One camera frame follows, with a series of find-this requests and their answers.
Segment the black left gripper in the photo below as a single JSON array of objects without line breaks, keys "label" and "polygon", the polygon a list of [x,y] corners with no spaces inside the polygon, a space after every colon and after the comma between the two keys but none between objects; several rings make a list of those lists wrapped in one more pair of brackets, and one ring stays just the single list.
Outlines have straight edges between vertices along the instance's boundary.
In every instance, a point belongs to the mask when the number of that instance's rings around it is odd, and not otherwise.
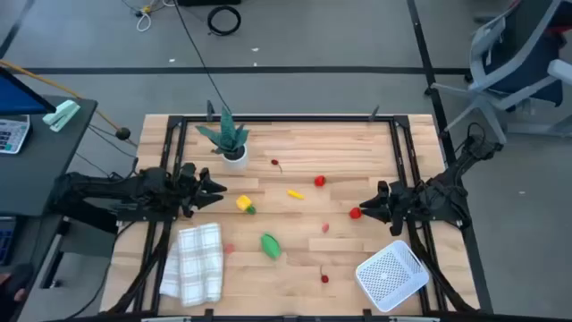
[{"label": "black left gripper", "polygon": [[201,209],[223,200],[222,195],[210,193],[227,191],[225,186],[211,179],[207,167],[203,167],[198,172],[198,177],[195,176],[196,171],[197,168],[193,163],[185,163],[181,167],[177,181],[181,196],[181,209],[183,215],[187,218],[192,218],[194,214],[193,207]]}]

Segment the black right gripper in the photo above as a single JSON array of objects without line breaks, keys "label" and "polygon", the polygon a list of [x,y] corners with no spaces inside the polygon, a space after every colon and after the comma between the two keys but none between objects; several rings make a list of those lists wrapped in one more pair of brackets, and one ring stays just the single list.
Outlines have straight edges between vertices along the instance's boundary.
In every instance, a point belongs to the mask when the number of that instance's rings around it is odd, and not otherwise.
[{"label": "black right gripper", "polygon": [[[382,208],[388,203],[389,209]],[[386,181],[377,183],[377,194],[359,204],[365,216],[377,219],[385,224],[391,222],[390,232],[392,236],[401,235],[403,228],[407,227],[408,232],[417,232],[419,226],[416,224],[416,188],[407,187],[401,181]]]}]

